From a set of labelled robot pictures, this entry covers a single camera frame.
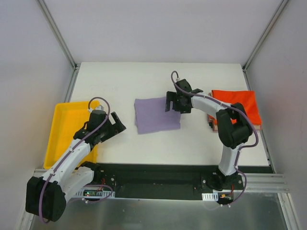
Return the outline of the purple t-shirt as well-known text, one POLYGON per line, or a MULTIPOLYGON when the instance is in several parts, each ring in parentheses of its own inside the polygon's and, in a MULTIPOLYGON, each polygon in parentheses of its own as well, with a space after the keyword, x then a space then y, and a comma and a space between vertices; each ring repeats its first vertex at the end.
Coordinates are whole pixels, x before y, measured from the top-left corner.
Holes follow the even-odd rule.
POLYGON ((180 129, 181 114, 165 111, 166 98, 136 99, 134 101, 135 125, 138 134, 180 129))

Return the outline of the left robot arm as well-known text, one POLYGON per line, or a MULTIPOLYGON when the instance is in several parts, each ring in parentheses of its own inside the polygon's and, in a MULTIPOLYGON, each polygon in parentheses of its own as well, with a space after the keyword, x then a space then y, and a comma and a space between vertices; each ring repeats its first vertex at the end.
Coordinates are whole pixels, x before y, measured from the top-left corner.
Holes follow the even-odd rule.
POLYGON ((85 185, 101 182, 99 165, 82 159, 93 148, 126 130, 116 112, 95 109, 89 120, 73 136, 56 163, 40 177, 31 177, 26 187, 25 210, 44 223, 57 221, 70 199, 85 185))

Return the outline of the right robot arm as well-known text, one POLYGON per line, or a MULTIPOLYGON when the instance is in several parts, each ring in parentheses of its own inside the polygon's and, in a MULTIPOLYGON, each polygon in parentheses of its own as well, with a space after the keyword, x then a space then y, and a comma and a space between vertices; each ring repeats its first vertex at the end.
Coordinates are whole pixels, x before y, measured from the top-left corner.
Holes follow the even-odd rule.
POLYGON ((209 188, 217 191, 227 189, 238 174, 238 158, 245 143, 255 131, 241 103, 229 104, 192 89, 186 79, 173 82, 175 92, 166 93, 165 111, 174 110, 189 114, 197 109, 217 121, 218 136, 223 144, 221 161, 216 173, 207 179, 209 188))

